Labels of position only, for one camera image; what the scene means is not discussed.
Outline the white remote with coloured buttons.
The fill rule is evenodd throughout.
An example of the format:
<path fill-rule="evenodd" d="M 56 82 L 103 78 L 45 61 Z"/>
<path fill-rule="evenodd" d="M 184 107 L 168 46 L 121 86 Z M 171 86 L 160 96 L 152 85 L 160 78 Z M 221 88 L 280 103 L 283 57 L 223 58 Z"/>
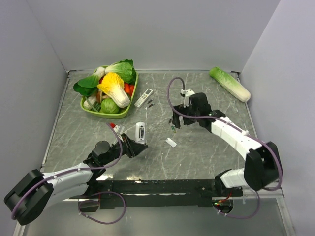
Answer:
<path fill-rule="evenodd" d="M 145 144 L 145 123 L 138 122 L 135 125 L 135 141 Z"/>

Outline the white battery cover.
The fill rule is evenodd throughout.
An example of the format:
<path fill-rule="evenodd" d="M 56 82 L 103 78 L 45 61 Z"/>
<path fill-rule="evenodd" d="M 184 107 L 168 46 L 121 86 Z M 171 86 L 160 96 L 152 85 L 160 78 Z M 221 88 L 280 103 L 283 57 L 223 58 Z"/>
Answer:
<path fill-rule="evenodd" d="M 177 145 L 177 143 L 170 138 L 166 138 L 165 141 L 173 148 Z"/>

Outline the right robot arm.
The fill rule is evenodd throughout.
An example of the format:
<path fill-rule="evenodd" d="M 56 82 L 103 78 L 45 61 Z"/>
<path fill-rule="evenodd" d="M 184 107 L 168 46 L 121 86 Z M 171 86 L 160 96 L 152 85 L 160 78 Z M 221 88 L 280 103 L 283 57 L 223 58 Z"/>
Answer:
<path fill-rule="evenodd" d="M 180 128 L 181 124 L 197 122 L 227 142 L 245 161 L 243 168 L 226 170 L 216 176 L 215 190 L 219 195 L 226 196 L 236 187 L 250 187 L 258 191 L 279 178 L 282 167 L 277 146 L 273 142 L 263 145 L 254 140 L 223 112 L 212 110 L 204 93 L 187 89 L 181 90 L 181 96 L 184 102 L 174 106 L 173 125 Z"/>

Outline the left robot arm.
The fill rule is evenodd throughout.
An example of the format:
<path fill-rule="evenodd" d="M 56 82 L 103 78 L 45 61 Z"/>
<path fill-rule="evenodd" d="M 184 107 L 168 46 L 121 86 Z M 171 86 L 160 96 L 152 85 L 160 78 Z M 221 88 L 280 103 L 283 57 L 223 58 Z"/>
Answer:
<path fill-rule="evenodd" d="M 13 220 L 27 225 L 46 208 L 65 199 L 93 197 L 97 192 L 97 178 L 107 168 L 116 165 L 123 155 L 134 158 L 147 148 L 146 143 L 132 140 L 126 134 L 119 136 L 115 144 L 100 141 L 87 159 L 74 167 L 50 173 L 29 171 L 5 196 L 4 203 Z"/>

